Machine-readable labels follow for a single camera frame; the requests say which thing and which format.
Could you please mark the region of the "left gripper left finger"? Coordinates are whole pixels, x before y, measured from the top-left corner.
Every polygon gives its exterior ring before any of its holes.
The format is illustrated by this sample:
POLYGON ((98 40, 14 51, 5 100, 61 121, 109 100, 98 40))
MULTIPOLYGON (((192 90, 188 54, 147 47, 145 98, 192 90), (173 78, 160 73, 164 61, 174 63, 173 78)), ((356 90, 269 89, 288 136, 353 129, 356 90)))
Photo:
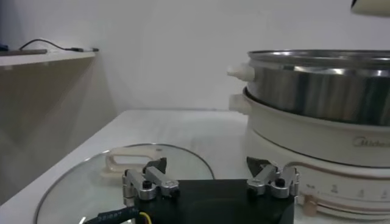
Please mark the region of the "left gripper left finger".
POLYGON ((176 199, 180 196, 179 182, 165 174, 166 158, 149 161, 142 169, 126 169, 122 176, 122 196, 125 206, 136 200, 152 201, 157 197, 176 199))

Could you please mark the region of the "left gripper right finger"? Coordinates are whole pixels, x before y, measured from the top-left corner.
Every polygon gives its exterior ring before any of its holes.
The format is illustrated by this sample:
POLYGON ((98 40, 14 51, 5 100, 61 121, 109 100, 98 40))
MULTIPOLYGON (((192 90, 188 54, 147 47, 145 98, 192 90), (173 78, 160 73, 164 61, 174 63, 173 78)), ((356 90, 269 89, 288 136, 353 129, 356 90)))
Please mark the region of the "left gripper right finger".
POLYGON ((299 173, 295 167, 279 169, 266 159, 247 157, 246 163, 252 178, 246 182, 251 197, 271 194, 274 198, 297 197, 299 173))

